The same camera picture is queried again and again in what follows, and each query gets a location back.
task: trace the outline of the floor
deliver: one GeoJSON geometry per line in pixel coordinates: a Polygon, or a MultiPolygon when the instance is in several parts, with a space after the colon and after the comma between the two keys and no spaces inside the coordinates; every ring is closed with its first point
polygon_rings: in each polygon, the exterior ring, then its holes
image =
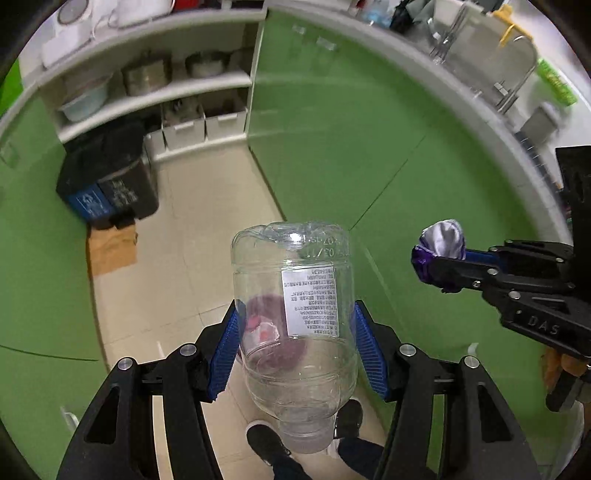
{"type": "MultiPolygon", "coordinates": [[[[233,299],[230,244],[241,229],[281,215],[246,145],[175,159],[158,171],[160,208],[138,222],[138,262],[95,279],[100,332],[109,367],[124,356],[160,359],[222,320],[233,299]]],[[[384,431],[359,388],[362,437],[384,444],[384,431]]],[[[250,450],[246,425],[264,414],[250,398],[235,363],[228,388],[203,404],[225,480],[265,480],[272,470],[250,450]]],[[[162,480],[172,479],[161,399],[154,431],[162,480]]],[[[361,477],[324,452],[298,455],[312,478],[361,477]]]]}

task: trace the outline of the white shelf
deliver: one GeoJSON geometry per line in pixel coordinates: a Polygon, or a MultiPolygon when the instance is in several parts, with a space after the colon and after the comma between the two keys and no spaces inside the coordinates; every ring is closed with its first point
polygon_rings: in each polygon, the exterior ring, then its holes
{"type": "Polygon", "coordinates": [[[217,140],[208,140],[206,138],[205,142],[198,143],[196,145],[189,145],[188,147],[178,148],[176,150],[169,150],[167,148],[165,152],[161,153],[160,155],[156,155],[156,157],[152,160],[155,163],[160,163],[187,153],[193,153],[200,150],[206,150],[208,148],[220,147],[222,145],[240,143],[244,141],[246,141],[246,133],[234,135],[233,137],[218,138],[217,140]]]}
{"type": "Polygon", "coordinates": [[[82,47],[71,56],[61,60],[49,70],[32,72],[30,77],[24,79],[26,84],[36,83],[38,86],[48,84],[55,78],[65,74],[71,69],[81,65],[103,52],[123,45],[132,40],[137,40],[149,35],[162,34],[171,30],[191,28],[197,25],[211,25],[224,23],[254,23],[260,22],[267,16],[267,9],[230,9],[216,10],[203,9],[181,13],[175,13],[167,17],[159,18],[136,27],[123,28],[110,31],[110,36],[92,41],[89,45],[82,47]]]}
{"type": "Polygon", "coordinates": [[[129,97],[115,96],[89,118],[75,124],[67,124],[59,131],[60,141],[66,143],[93,128],[103,125],[122,115],[136,112],[159,103],[183,98],[198,93],[214,92],[230,88],[250,87],[252,80],[244,72],[227,72],[206,79],[173,80],[169,85],[147,95],[129,97]]]}

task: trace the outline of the silver screw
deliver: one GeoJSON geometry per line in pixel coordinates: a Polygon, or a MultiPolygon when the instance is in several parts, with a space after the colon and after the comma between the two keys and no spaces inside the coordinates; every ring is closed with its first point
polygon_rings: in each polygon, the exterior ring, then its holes
{"type": "Polygon", "coordinates": [[[404,356],[413,356],[415,353],[417,353],[417,349],[414,347],[414,345],[405,343],[404,345],[400,346],[400,353],[404,356]]]}
{"type": "Polygon", "coordinates": [[[467,356],[464,359],[464,363],[466,364],[467,367],[470,367],[470,368],[478,368],[480,366],[480,362],[478,361],[478,359],[475,356],[467,356]]]}
{"type": "Polygon", "coordinates": [[[119,360],[119,362],[117,363],[117,368],[119,370],[129,370],[131,368],[131,366],[134,364],[134,360],[132,358],[122,358],[121,360],[119,360]]]}
{"type": "Polygon", "coordinates": [[[197,352],[197,347],[194,346],[192,343],[188,343],[187,345],[183,345],[181,347],[180,352],[182,356],[195,355],[195,353],[197,352]]]}

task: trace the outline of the person's foot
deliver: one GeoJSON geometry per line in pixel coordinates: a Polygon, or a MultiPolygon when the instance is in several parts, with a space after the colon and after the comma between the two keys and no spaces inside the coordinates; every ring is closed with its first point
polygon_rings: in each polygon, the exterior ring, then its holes
{"type": "Polygon", "coordinates": [[[275,465],[278,459],[289,457],[291,452],[283,445],[279,435],[271,425],[263,420],[255,420],[246,427],[246,441],[266,464],[275,465]]]}
{"type": "Polygon", "coordinates": [[[357,438],[363,423],[363,408],[358,400],[351,398],[336,414],[335,439],[357,438]]]}

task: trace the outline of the blue ribbed pad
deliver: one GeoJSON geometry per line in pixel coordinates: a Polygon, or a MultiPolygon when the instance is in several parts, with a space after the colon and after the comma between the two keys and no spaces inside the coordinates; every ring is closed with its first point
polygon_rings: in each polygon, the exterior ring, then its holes
{"type": "Polygon", "coordinates": [[[388,368],[386,366],[386,360],[384,360],[374,334],[357,304],[355,304],[355,316],[357,317],[357,350],[361,356],[369,384],[374,392],[383,399],[386,399],[388,393],[388,368]]]}
{"type": "Polygon", "coordinates": [[[239,344],[238,312],[234,310],[210,364],[209,385],[207,386],[207,396],[210,400],[215,400],[226,389],[239,344]]]}

